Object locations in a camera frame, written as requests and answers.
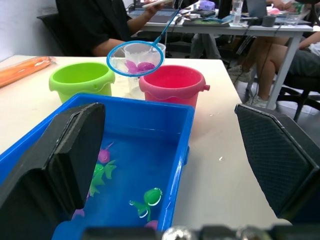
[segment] blue plastic tub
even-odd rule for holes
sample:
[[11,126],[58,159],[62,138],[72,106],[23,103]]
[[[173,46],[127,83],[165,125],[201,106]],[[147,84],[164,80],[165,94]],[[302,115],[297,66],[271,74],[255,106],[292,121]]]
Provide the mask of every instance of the blue plastic tub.
[[85,216],[61,223],[53,240],[79,240],[89,226],[144,226],[129,201],[144,203],[144,193],[153,188],[163,192],[158,205],[151,207],[151,220],[158,230],[172,225],[182,167],[187,162],[188,141],[194,109],[187,105],[147,102],[93,94],[77,94],[28,134],[0,155],[0,184],[23,152],[45,131],[53,117],[68,108],[103,103],[106,110],[102,148],[111,142],[110,160],[116,169],[112,179],[98,186],[100,193],[90,197]]

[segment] white table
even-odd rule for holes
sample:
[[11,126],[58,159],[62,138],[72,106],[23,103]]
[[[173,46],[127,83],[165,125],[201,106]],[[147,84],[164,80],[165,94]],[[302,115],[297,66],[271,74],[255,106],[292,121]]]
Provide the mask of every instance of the white table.
[[[0,68],[27,58],[13,56]],[[56,65],[0,88],[0,153],[61,105],[58,94],[49,91],[51,73],[66,64],[88,61],[104,63],[105,58],[57,57]],[[173,224],[198,229],[208,224],[267,228],[287,223],[276,218],[250,168],[234,113],[241,101],[222,61],[166,59],[165,64],[195,68],[211,85],[198,97]],[[112,94],[127,97],[128,93],[128,79],[117,76]]]
[[[263,27],[263,26],[250,26],[247,29],[246,26],[232,25],[227,27],[208,27],[208,26],[183,26],[182,20],[176,26],[174,23],[170,25],[167,32],[173,31],[177,33],[194,33],[194,34],[223,34],[223,35],[244,35],[247,36],[263,36],[263,37],[287,37],[290,38],[288,45],[288,50],[285,54],[284,61],[281,65],[280,71],[277,74],[276,81],[273,85],[267,108],[272,109],[275,105],[278,95],[280,93],[281,87],[284,84],[285,78],[287,76],[289,67],[291,65],[292,59],[298,49],[300,39],[303,32],[312,32],[313,28],[307,25],[297,25],[296,27],[287,27],[287,26],[274,26],[274,27]],[[148,22],[143,31],[155,31],[162,32],[166,23],[156,23]]]

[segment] blue net rim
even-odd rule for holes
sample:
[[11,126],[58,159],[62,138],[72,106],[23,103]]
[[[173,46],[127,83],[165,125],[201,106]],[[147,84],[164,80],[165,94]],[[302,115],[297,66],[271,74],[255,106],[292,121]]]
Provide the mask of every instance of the blue net rim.
[[[149,45],[149,46],[152,46],[154,47],[155,49],[157,49],[157,51],[160,53],[160,62],[159,64],[149,70],[149,71],[144,71],[142,73],[137,73],[137,74],[132,74],[132,73],[126,73],[126,72],[122,72],[122,71],[118,71],[117,69],[115,69],[113,66],[111,66],[110,64],[110,58],[111,56],[114,54],[115,51],[117,51],[119,48],[125,46],[125,45],[129,45],[129,44],[146,44],[146,45]],[[145,76],[145,75],[148,75],[148,74],[151,74],[153,73],[154,71],[156,71],[161,65],[162,63],[164,62],[164,54],[162,53],[162,50],[160,49],[160,47],[158,47],[157,45],[153,45],[154,43],[153,42],[147,42],[147,41],[140,41],[140,40],[134,40],[134,41],[126,41],[124,43],[121,43],[120,45],[116,46],[115,48],[113,48],[109,54],[106,56],[106,64],[108,65],[108,67],[113,71],[115,72],[116,74],[119,74],[119,75],[122,75],[122,76],[126,76],[126,77],[142,77],[142,76]]]

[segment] phone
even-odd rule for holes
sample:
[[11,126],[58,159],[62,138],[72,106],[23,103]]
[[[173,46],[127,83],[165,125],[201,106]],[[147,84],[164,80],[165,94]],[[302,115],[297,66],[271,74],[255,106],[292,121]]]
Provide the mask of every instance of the phone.
[[152,6],[155,6],[155,5],[159,5],[159,4],[167,4],[167,3],[170,3],[172,1],[173,0],[159,0],[159,1],[154,1],[154,2],[151,2],[149,4],[143,5],[142,7],[144,9],[146,9],[146,8],[149,8],[149,7],[152,7]]

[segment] green toy fish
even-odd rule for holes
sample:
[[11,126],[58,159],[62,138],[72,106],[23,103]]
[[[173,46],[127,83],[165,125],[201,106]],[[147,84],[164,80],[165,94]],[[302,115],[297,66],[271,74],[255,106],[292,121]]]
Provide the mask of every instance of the green toy fish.
[[93,178],[90,184],[89,193],[93,197],[95,193],[100,193],[97,189],[97,186],[104,185],[105,182],[102,180],[103,175],[105,174],[107,179],[112,179],[111,173],[117,167],[113,165],[116,160],[108,162],[105,166],[101,164],[96,164],[93,171]]
[[131,206],[136,207],[136,209],[138,211],[139,218],[142,219],[145,216],[147,216],[147,221],[150,222],[150,217],[151,217],[150,207],[155,206],[160,202],[162,194],[163,193],[160,190],[160,188],[155,187],[155,188],[145,192],[145,194],[143,196],[144,203],[139,203],[137,201],[129,201],[129,204]]

